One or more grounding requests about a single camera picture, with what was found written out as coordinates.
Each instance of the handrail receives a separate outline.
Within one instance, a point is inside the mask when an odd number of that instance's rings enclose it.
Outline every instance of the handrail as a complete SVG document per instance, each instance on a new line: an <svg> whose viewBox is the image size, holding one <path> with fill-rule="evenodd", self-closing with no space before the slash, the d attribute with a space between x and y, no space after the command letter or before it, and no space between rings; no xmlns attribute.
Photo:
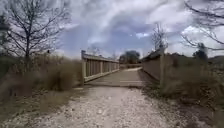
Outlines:
<svg viewBox="0 0 224 128"><path fill-rule="evenodd" d="M111 58L81 52L83 84L119 70L119 62Z"/></svg>

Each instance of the railing post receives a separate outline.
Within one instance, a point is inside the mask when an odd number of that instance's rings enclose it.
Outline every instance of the railing post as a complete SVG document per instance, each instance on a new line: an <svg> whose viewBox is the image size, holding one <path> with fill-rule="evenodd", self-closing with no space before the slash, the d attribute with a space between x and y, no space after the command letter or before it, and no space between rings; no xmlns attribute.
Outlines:
<svg viewBox="0 0 224 128"><path fill-rule="evenodd" d="M86 77L86 59L85 59L86 51L81 51L81 58L82 58L82 85L84 85L85 77Z"/></svg>
<svg viewBox="0 0 224 128"><path fill-rule="evenodd" d="M100 61L100 73L103 73L103 61Z"/></svg>

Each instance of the shrub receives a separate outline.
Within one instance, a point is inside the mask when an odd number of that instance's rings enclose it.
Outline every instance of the shrub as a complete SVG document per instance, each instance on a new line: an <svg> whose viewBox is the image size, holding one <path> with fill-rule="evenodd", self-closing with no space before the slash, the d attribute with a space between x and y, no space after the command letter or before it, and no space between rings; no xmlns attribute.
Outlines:
<svg viewBox="0 0 224 128"><path fill-rule="evenodd" d="M76 81L81 79L81 63L78 61L63 60L60 64L49 67L45 87L49 90L64 91L72 88Z"/></svg>
<svg viewBox="0 0 224 128"><path fill-rule="evenodd" d="M161 94L183 102L217 104L224 96L223 86L209 71L204 71L200 61L196 63L192 60L186 61L193 62L191 66L180 65L179 68L166 70L166 85L161 89Z"/></svg>
<svg viewBox="0 0 224 128"><path fill-rule="evenodd" d="M9 69L0 79L0 101L36 89L68 90L82 78L81 62L60 56L35 56L30 63L17 61Z"/></svg>

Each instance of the dirt path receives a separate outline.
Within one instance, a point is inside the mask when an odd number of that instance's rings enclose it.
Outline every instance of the dirt path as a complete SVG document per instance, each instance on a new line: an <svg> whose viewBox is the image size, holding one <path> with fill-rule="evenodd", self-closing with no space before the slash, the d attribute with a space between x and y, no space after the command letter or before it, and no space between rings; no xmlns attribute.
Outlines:
<svg viewBox="0 0 224 128"><path fill-rule="evenodd" d="M173 128L177 124L177 115L165 117L158 101L145 100L138 89L95 87L89 92L57 113L36 118L32 127Z"/></svg>

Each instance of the sky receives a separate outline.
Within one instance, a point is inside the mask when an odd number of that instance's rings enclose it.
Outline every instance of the sky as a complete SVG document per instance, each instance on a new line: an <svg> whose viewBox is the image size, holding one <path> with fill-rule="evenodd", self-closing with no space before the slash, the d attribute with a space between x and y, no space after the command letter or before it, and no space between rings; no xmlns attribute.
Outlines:
<svg viewBox="0 0 224 128"><path fill-rule="evenodd" d="M154 48L151 37L156 23L166 32L166 52L191 56L196 51L180 43L183 33L198 35L197 40L206 46L215 45L194 27L194 15L183 0L72 0L70 13L71 22L64 25L59 39L62 46L57 50L70 58L80 58L81 50L92 46L105 57L127 50L145 56ZM218 36L223 30L216 30ZM223 54L209 52L209 56Z"/></svg>

